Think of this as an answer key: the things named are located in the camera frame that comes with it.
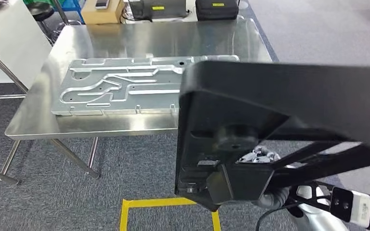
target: reflective tabletop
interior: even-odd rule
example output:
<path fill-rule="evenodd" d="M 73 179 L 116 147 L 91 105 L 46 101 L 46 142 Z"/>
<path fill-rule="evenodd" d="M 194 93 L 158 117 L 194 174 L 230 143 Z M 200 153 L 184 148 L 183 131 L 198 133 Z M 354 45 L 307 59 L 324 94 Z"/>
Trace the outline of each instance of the reflective tabletop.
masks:
<path fill-rule="evenodd" d="M 234 54 L 271 62 L 252 19 L 66 26 L 5 134 L 14 140 L 142 135 L 175 131 L 173 114 L 55 116 L 53 101 L 72 60 Z"/>

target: yellow label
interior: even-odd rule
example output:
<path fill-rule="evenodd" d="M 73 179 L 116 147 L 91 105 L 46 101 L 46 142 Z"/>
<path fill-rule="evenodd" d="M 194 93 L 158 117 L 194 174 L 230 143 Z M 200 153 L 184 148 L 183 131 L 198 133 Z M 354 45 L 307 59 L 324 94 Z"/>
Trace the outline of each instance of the yellow label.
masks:
<path fill-rule="evenodd" d="M 164 6 L 153 6 L 152 10 L 154 10 L 154 11 L 163 11 L 163 10 L 165 10 L 165 7 Z"/>

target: yellow floor tape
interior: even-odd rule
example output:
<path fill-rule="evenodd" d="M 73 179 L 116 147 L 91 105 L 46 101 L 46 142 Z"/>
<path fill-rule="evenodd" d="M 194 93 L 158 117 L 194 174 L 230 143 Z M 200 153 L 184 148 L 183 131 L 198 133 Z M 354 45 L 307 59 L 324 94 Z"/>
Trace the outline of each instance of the yellow floor tape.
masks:
<path fill-rule="evenodd" d="M 178 206 L 178 205 L 196 205 L 195 202 L 186 198 L 165 198 L 165 199 L 149 199 L 149 200 L 122 200 L 120 231 L 127 230 L 128 224 L 128 210 L 130 208 L 144 208 L 144 207 L 162 207 L 162 206 Z M 221 230 L 221 223 L 219 221 L 218 211 L 212 212 L 213 231 Z"/>

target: cardboard box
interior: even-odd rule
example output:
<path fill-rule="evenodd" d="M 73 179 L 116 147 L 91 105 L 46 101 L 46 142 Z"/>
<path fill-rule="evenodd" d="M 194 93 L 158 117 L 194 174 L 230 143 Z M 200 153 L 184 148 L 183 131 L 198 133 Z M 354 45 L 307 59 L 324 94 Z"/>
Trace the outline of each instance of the cardboard box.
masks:
<path fill-rule="evenodd" d="M 123 0 L 109 0 L 107 9 L 95 8 L 97 0 L 86 0 L 81 15 L 87 25 L 120 23 L 121 12 L 124 8 Z"/>

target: machined aluminum plate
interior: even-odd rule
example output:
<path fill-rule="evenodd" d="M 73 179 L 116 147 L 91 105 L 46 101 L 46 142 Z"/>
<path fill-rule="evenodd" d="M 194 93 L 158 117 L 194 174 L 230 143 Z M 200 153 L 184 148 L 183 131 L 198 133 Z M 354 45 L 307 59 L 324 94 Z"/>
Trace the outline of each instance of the machined aluminum plate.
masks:
<path fill-rule="evenodd" d="M 206 60 L 239 61 L 236 55 L 79 59 L 71 62 L 53 102 L 60 116 L 177 114 L 184 69 Z"/>

